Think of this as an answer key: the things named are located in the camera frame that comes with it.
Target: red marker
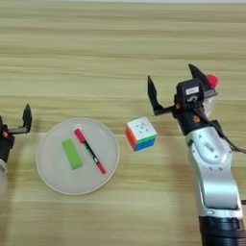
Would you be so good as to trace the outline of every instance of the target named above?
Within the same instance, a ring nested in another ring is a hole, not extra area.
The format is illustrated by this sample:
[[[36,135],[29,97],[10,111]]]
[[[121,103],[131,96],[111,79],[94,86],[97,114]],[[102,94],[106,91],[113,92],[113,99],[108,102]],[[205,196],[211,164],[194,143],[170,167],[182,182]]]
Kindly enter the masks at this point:
[[[85,137],[85,135],[83,135],[82,131],[80,129],[76,129],[74,131],[74,134],[79,139],[79,141],[86,146],[87,150],[91,154],[93,160],[95,161],[95,163],[96,163],[97,167],[99,168],[99,170],[101,171],[101,173],[102,174],[105,174],[106,173],[106,170],[105,170],[103,164],[96,158],[96,155],[94,154],[94,152],[92,151],[92,149],[88,145],[88,142],[86,140],[86,137]]]

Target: white plate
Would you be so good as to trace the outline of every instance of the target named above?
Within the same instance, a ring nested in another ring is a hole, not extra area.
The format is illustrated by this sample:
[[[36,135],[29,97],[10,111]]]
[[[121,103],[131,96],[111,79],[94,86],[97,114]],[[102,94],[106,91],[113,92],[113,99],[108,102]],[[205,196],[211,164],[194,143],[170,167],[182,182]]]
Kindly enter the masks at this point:
[[[106,168],[102,174],[75,129],[83,130],[87,142]],[[75,170],[70,166],[62,142],[71,138],[83,165]],[[82,195],[103,186],[114,173],[119,161],[119,148],[112,131],[104,124],[87,118],[63,121],[51,129],[37,151],[37,171],[42,180],[54,190],[69,195]]]

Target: wooden table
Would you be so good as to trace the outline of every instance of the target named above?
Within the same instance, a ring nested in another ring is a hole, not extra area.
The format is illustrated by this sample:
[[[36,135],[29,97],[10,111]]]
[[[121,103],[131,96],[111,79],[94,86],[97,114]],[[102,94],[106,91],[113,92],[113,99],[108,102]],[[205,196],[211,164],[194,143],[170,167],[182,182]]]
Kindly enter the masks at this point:
[[[200,245],[185,139],[171,115],[152,117],[146,77],[160,101],[189,79],[192,62],[219,76],[213,114],[246,147],[246,6],[1,1],[0,105],[20,125],[30,103],[32,132],[16,138],[0,217],[1,246]],[[134,153],[126,122],[147,116],[157,145]],[[61,195],[36,170],[37,147],[54,125],[90,117],[120,146],[111,181],[86,196]],[[246,198],[246,156],[234,155]]]

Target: rubik's cube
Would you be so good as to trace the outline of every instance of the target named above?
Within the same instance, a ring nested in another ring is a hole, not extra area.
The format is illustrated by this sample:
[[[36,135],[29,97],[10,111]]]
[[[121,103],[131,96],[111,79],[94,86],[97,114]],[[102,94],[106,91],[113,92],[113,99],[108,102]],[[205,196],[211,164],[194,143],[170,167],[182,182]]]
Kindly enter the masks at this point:
[[[153,146],[157,132],[147,117],[142,117],[127,123],[126,136],[135,151]]]

